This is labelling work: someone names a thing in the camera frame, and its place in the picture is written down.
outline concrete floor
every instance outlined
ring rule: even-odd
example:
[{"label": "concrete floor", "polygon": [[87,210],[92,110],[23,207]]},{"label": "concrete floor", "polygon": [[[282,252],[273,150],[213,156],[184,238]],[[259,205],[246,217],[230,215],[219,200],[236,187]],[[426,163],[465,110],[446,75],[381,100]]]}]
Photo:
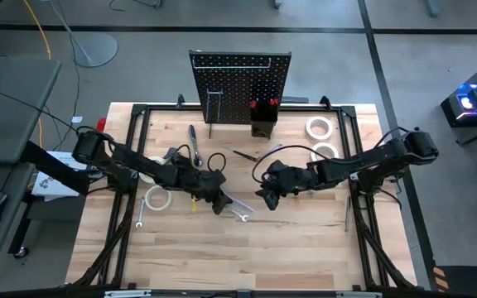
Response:
[{"label": "concrete floor", "polygon": [[[363,28],[357,0],[285,0],[279,11],[258,0],[166,0],[153,10],[128,0],[108,9],[104,0],[61,0],[72,25],[123,26],[260,26]],[[477,2],[437,1],[441,15],[427,15],[422,0],[367,0],[376,28],[477,29]],[[42,24],[59,25],[49,4],[31,2]],[[32,24],[21,1],[5,1],[0,23]],[[80,38],[93,34],[79,32]],[[384,131],[389,128],[373,71],[365,34],[116,32],[117,56],[96,69],[79,68],[77,115],[95,125],[114,101],[175,101],[179,93],[198,101],[188,50],[292,52],[286,96],[306,96],[311,102],[327,95],[334,103],[375,103]],[[63,63],[48,106],[70,119],[76,93],[76,73],[69,38],[47,33],[53,59]],[[460,148],[439,103],[477,70],[477,36],[375,35],[379,58],[399,125],[428,131],[441,151],[432,165],[413,167],[412,175],[437,265],[477,266],[477,144]],[[0,54],[46,58],[37,31],[1,31]],[[44,143],[58,143],[55,128],[44,118]],[[71,138],[64,149],[70,150]],[[418,282],[428,286],[421,252],[405,194],[402,216]],[[15,261],[0,257],[0,291],[58,286],[65,270],[77,223],[37,224],[27,236],[32,253]],[[54,259],[52,256],[63,256]]]}]

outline white tape roll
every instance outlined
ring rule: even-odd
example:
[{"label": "white tape roll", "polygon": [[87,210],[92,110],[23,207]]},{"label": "white tape roll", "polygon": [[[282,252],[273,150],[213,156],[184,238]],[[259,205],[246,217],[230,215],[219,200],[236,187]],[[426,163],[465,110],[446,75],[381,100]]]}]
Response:
[{"label": "white tape roll", "polygon": [[[329,143],[317,143],[312,147],[312,150],[318,151],[318,149],[320,148],[325,148],[334,158],[340,157],[340,155],[338,154],[338,150],[336,150],[336,147],[330,145]],[[314,152],[311,152],[311,159],[312,161],[318,161],[318,156]]]},{"label": "white tape roll", "polygon": [[[161,157],[159,157],[159,156],[150,156],[150,157],[148,157],[148,159],[149,159],[149,160],[153,160],[153,161],[157,162],[157,163],[160,164],[160,165],[165,165],[165,163],[166,163],[166,160],[164,160],[163,158],[161,158]],[[147,182],[148,184],[154,184],[153,178],[151,178],[151,177],[148,176],[148,175],[139,173],[139,178],[141,178],[141,180]]]},{"label": "white tape roll", "polygon": [[[152,197],[152,195],[154,195],[155,192],[157,192],[158,190],[162,190],[162,191],[165,191],[166,192],[166,203],[163,205],[163,206],[160,206],[160,207],[154,207],[152,206],[152,204],[150,203],[150,198]],[[172,204],[172,194],[170,191],[167,191],[167,190],[164,190],[162,189],[161,186],[159,185],[154,185],[153,187],[151,187],[147,193],[145,194],[145,205],[150,209],[150,210],[154,210],[154,211],[162,211],[162,210],[165,210],[167,208],[169,208],[169,206]]]},{"label": "white tape roll", "polygon": [[[326,133],[324,135],[318,136],[312,131],[312,125],[316,123],[322,123],[325,126]],[[332,135],[332,123],[329,121],[329,119],[322,117],[322,116],[316,116],[308,119],[306,122],[306,134],[318,141],[324,141],[328,139]]]}]

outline wooden tabletop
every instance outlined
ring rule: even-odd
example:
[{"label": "wooden tabletop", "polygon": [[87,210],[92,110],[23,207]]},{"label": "wooden tabletop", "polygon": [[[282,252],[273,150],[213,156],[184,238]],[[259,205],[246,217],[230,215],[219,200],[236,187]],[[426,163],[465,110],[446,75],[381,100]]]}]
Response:
[{"label": "wooden tabletop", "polygon": [[[126,140],[132,103],[112,103],[105,132],[117,142]],[[359,131],[364,150],[382,136],[373,104],[356,105]],[[267,209],[261,197],[254,194],[259,185],[251,176],[254,163],[222,147],[232,147],[251,156],[260,156],[273,145],[301,144],[312,147],[317,142],[305,134],[308,118],[317,113],[279,113],[272,139],[251,137],[249,125],[209,125],[202,113],[187,111],[152,112],[145,141],[145,156],[163,156],[169,147],[188,144],[187,128],[195,126],[200,154],[205,160],[215,152],[227,157],[223,189],[252,206],[256,212],[244,223],[237,216],[223,212],[213,214],[210,204],[201,200],[192,212],[190,196],[173,192],[168,209],[156,212],[146,209],[143,226],[135,228],[140,201],[136,202],[123,284],[136,282],[139,288],[177,290],[350,290],[364,285],[354,216],[350,212],[349,231],[345,233],[345,203],[349,194],[347,182],[331,190],[281,198],[277,210]],[[338,120],[334,113],[323,113],[334,125],[327,140],[343,157]],[[134,139],[137,147],[139,128]],[[352,152],[354,144],[349,129]],[[302,149],[280,151],[259,165],[257,177],[268,165],[280,159],[290,166],[306,167],[310,153]],[[214,158],[211,166],[219,168]],[[137,197],[144,195],[148,184],[140,181]],[[391,185],[384,186],[394,192]],[[387,196],[375,195],[375,209],[384,250],[397,268],[416,283],[401,213],[397,203]],[[79,232],[66,281],[81,277],[104,247],[113,193],[89,195],[80,221]],[[376,258],[369,249],[375,281],[378,279]],[[113,276],[117,250],[113,253],[109,277]]]}]

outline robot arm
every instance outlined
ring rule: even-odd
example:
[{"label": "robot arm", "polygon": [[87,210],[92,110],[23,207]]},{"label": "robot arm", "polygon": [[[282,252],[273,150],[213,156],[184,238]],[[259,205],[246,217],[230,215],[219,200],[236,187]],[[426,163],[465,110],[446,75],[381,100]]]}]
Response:
[{"label": "robot arm", "polygon": [[306,169],[274,161],[262,176],[262,189],[255,194],[264,198],[270,210],[275,210],[281,196],[330,189],[354,173],[361,191],[374,194],[386,177],[398,174],[408,165],[432,163],[438,155],[430,135],[416,130],[346,159],[308,162]]},{"label": "robot arm", "polygon": [[[104,144],[108,144],[109,156]],[[182,190],[197,199],[213,204],[213,212],[220,214],[232,200],[220,189],[226,181],[221,171],[200,171],[190,159],[175,153],[171,164],[160,165],[126,146],[116,143],[109,135],[96,131],[79,134],[73,158],[85,165],[95,166],[108,177],[108,185],[123,193],[133,186],[137,172],[149,175],[165,190]]]}]

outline black pegboard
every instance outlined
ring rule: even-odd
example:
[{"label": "black pegboard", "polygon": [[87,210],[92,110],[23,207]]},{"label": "black pegboard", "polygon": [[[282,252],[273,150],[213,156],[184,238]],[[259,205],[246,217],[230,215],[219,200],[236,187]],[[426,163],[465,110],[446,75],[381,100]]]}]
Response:
[{"label": "black pegboard", "polygon": [[189,56],[206,123],[250,124],[252,100],[281,104],[292,53],[190,50]]}]

